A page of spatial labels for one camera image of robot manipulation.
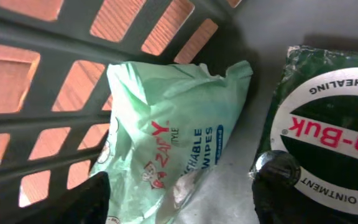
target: brown wooden surface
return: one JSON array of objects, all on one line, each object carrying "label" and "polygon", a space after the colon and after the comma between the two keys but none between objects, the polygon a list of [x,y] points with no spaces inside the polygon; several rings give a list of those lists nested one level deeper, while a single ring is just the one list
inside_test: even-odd
[{"label": "brown wooden surface", "polygon": [[[91,26],[90,34],[108,41],[119,42],[145,1],[105,0]],[[0,0],[0,6],[45,21],[53,21],[58,19],[62,2],[63,0]],[[193,5],[188,0],[173,0],[144,42],[142,50],[149,54],[161,54],[192,10]],[[217,28],[213,21],[207,19],[184,46],[175,61],[189,63]],[[21,109],[39,60],[40,55],[37,52],[0,45],[0,113],[15,113]],[[76,61],[51,110],[58,113],[82,109],[104,69],[104,65],[98,63]],[[110,96],[102,110],[111,110],[111,107]],[[97,145],[108,127],[108,124],[92,126],[80,144],[79,150]],[[69,131],[69,127],[42,131],[29,159],[55,155]],[[8,134],[0,134],[0,159],[8,141]],[[84,161],[70,167],[67,183],[69,189],[87,178],[89,165],[89,161]],[[22,187],[31,203],[46,197],[49,176],[49,171],[45,171],[22,179]]]}]

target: gray surface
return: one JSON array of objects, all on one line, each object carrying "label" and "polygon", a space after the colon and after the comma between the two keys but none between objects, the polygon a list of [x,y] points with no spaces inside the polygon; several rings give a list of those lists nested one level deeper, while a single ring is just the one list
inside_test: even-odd
[{"label": "gray surface", "polygon": [[254,93],[219,161],[177,224],[258,223],[247,172],[290,45],[358,50],[358,0],[249,0],[236,23],[256,61]]}]

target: wooden floor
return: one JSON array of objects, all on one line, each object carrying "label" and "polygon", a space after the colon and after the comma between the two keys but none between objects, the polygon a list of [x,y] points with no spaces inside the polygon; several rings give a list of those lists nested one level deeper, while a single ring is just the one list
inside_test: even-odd
[{"label": "wooden floor", "polygon": [[[90,34],[111,42],[121,41],[145,1],[105,0],[91,26]],[[239,2],[228,1],[233,7]],[[58,19],[62,4],[63,0],[0,0],[0,6],[5,9],[45,21]],[[173,0],[142,45],[142,50],[148,54],[160,55],[193,9],[194,5],[187,0]],[[212,20],[205,20],[175,61],[190,63],[217,28]],[[40,55],[37,52],[0,45],[0,113],[16,113],[21,109],[39,61]],[[104,65],[95,62],[76,61],[51,110],[59,112],[82,109],[104,69]],[[110,97],[102,110],[111,110],[112,103]],[[97,145],[108,127],[108,124],[93,126],[78,150]],[[29,159],[56,154],[69,131],[70,127],[41,132]],[[9,135],[0,134],[0,159],[8,142]],[[68,189],[87,178],[89,165],[89,161],[84,161],[71,167]],[[22,187],[31,203],[47,197],[49,175],[50,172],[45,171],[22,179]]]}]

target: green plastic package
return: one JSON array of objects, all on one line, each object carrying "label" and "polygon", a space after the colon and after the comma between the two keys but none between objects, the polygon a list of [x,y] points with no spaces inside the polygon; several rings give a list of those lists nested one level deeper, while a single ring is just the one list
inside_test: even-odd
[{"label": "green plastic package", "polygon": [[110,65],[111,126],[90,175],[109,174],[106,223],[170,223],[214,166],[240,115],[252,70],[206,65]]}]

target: blue label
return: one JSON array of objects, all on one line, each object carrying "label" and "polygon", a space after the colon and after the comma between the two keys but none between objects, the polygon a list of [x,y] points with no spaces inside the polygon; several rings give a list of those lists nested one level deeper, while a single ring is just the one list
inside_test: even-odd
[{"label": "blue label", "polygon": [[222,154],[223,147],[223,125],[219,125],[216,130],[216,154],[215,154],[215,164],[218,163],[218,160]]}]

